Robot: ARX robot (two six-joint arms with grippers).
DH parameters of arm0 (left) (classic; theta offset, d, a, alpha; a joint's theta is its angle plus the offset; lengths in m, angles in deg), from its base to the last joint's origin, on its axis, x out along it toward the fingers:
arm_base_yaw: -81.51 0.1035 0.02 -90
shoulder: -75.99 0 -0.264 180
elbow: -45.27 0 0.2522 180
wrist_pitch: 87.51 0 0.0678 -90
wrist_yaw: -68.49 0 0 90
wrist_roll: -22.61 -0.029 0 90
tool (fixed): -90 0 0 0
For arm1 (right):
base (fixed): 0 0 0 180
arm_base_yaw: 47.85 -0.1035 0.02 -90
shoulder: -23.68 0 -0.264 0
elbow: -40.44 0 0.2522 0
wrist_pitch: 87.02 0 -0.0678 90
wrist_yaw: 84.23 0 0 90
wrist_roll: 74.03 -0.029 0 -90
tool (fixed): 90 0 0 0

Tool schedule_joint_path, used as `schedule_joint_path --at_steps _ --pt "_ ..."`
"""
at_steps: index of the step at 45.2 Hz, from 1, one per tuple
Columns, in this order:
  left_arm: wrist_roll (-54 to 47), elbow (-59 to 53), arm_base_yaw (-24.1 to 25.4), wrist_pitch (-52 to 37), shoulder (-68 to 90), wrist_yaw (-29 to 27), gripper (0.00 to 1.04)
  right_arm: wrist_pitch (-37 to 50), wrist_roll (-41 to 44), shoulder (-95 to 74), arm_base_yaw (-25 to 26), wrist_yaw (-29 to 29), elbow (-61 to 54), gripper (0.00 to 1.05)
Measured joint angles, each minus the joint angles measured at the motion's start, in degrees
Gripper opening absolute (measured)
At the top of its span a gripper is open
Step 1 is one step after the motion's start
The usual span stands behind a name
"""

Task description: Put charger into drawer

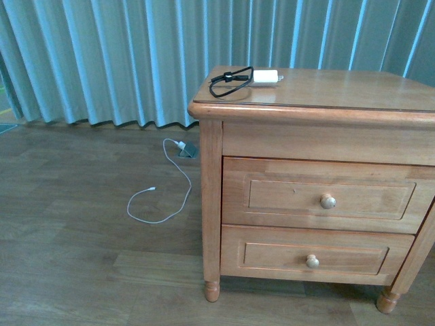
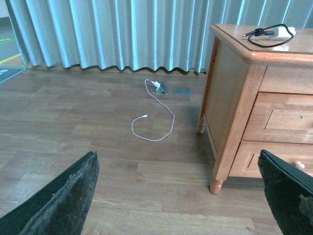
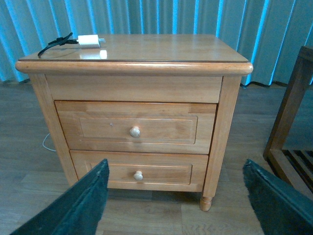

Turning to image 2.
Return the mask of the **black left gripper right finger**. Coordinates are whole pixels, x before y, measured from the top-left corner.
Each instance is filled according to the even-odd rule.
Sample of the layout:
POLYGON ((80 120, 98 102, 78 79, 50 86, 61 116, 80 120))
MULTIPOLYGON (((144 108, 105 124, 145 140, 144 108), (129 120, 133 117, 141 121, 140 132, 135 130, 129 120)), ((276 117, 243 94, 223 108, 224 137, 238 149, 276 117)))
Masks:
POLYGON ((262 149, 258 167, 266 200, 284 235, 313 233, 313 177, 262 149))

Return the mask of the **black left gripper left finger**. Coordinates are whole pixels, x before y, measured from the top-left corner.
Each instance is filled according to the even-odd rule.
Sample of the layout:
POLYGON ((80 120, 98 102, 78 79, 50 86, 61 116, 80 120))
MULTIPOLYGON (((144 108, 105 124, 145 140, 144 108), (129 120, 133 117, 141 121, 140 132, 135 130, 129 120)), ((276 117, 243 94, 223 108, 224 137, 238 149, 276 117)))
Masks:
POLYGON ((2 235, 79 235, 99 174, 96 152, 88 152, 50 183, 0 219, 2 235))

